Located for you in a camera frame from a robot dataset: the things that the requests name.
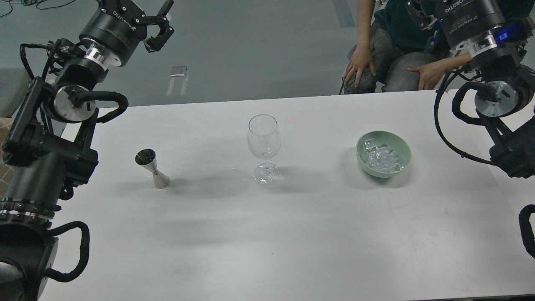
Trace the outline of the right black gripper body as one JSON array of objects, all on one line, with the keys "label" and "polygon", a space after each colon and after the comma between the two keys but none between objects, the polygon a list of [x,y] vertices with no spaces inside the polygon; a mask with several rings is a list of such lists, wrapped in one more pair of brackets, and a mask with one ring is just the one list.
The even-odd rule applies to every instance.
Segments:
[{"label": "right black gripper body", "polygon": [[434,9],[450,47],[506,23],[496,0],[438,0]]}]

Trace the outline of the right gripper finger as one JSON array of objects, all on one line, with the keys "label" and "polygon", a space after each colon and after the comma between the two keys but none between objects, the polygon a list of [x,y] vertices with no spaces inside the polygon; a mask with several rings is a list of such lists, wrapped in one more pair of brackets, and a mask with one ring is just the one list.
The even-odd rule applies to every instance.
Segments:
[{"label": "right gripper finger", "polygon": [[421,0],[405,0],[405,8],[418,29],[433,29],[436,17],[424,10]]}]

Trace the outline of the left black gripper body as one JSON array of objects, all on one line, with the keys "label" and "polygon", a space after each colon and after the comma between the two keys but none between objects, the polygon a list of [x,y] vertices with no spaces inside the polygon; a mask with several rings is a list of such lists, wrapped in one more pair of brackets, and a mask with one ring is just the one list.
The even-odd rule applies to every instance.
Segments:
[{"label": "left black gripper body", "polygon": [[145,38],[145,30],[135,24],[145,12],[133,0],[99,0],[98,4],[79,39],[85,46],[103,46],[113,54],[114,66],[124,66]]}]

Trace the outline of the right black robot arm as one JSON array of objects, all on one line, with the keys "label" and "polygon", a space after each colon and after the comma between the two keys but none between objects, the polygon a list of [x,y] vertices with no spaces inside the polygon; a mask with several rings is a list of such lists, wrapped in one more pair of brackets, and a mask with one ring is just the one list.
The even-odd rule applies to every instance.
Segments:
[{"label": "right black robot arm", "polygon": [[437,0],[427,14],[419,0],[405,2],[419,29],[442,30],[449,46],[466,50],[480,81],[466,80],[453,97],[454,116],[467,124],[483,126],[494,145],[490,160],[464,152],[447,141],[439,125],[440,99],[449,82],[460,71],[449,72],[434,101],[434,124],[443,142],[463,158],[497,166],[510,177],[527,179],[534,175],[534,119],[510,130],[502,118],[525,108],[534,96],[534,71],[522,64],[524,46],[533,35],[530,17],[507,23],[495,0]]}]

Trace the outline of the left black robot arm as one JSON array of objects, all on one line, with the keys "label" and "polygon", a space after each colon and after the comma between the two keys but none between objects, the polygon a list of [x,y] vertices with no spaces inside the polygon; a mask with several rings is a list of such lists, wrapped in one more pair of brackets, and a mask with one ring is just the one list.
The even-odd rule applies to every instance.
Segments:
[{"label": "left black robot arm", "polygon": [[111,66],[124,66],[139,43],[160,51],[174,33],[164,2],[155,16],[133,0],[100,0],[79,35],[22,44],[21,61],[31,79],[15,122],[2,144],[3,162],[15,173],[1,198],[1,299],[36,301],[47,280],[66,283],[86,268],[88,225],[73,221],[52,228],[74,188],[87,184],[98,154],[95,127],[128,108],[116,92],[95,91]]}]

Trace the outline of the person left hand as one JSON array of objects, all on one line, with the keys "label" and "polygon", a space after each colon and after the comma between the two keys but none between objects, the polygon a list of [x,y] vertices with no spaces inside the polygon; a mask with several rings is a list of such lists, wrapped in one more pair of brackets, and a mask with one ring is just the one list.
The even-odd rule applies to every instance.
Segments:
[{"label": "person left hand", "polygon": [[420,75],[417,84],[418,91],[433,90],[440,79],[449,71],[456,68],[453,59],[441,59],[416,67],[409,67],[407,71],[417,72]]}]

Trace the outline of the person right hand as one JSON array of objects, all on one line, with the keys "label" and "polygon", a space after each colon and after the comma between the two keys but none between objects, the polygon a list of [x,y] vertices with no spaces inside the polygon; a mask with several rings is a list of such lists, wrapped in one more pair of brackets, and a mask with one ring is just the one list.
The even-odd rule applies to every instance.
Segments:
[{"label": "person right hand", "polygon": [[376,69],[369,46],[358,44],[350,57],[344,72],[343,80],[345,86],[349,86],[349,82],[354,76],[354,87],[359,87],[365,71],[369,71],[369,74],[373,77],[376,76]]}]

